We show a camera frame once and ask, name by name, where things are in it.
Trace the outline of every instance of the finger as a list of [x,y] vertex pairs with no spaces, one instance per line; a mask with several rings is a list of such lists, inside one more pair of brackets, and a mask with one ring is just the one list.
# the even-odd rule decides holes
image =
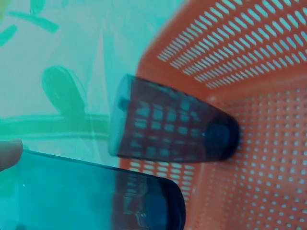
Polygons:
[[0,141],[0,171],[14,166],[23,152],[21,140]]

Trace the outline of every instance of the dark plastic cup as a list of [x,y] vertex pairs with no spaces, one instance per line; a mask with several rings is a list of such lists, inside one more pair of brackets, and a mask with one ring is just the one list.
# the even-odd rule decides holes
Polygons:
[[109,152],[150,161],[231,157],[239,125],[227,113],[170,87],[126,75],[111,115]]
[[1,173],[11,176],[1,178],[0,188],[13,185],[0,197],[1,229],[183,230],[185,224],[183,195],[165,178],[30,151]]

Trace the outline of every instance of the perforated basket wall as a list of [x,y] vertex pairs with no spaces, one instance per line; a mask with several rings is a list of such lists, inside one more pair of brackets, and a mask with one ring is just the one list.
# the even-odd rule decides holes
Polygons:
[[205,100],[241,127],[226,162],[122,160],[181,186],[186,229],[307,229],[306,21],[306,0],[190,0],[144,53],[137,76]]

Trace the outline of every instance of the fabric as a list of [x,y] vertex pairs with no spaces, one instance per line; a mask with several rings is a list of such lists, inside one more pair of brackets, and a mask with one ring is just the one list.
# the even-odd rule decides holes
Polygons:
[[118,166],[116,88],[181,2],[0,0],[0,139]]

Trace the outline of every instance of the orange plastic basket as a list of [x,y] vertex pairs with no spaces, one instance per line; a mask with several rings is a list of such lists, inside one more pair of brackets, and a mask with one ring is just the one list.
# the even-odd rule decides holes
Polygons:
[[121,160],[182,189],[186,229],[307,229],[307,0],[189,0],[137,76],[233,115],[236,155],[203,164]]

